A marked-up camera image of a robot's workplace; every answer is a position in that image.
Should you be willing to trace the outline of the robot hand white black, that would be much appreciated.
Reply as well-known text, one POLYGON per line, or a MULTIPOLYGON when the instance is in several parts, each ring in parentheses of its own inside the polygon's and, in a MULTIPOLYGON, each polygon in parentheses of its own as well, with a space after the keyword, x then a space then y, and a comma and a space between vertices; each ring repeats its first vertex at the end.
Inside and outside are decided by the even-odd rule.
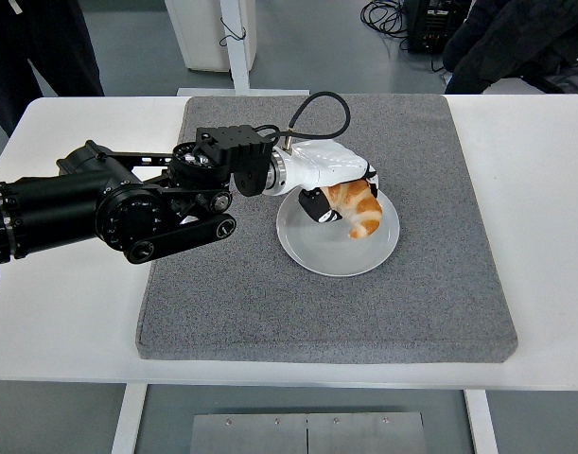
POLYGON ((316 222, 339 220, 342 215, 332 208, 323 187, 356 180, 366 181, 377 197, 376 170, 362 157, 332 139, 294 143, 289 150, 276 147, 279 160, 275 163, 275 183, 270 194, 283 195, 301 187, 299 203, 316 222))

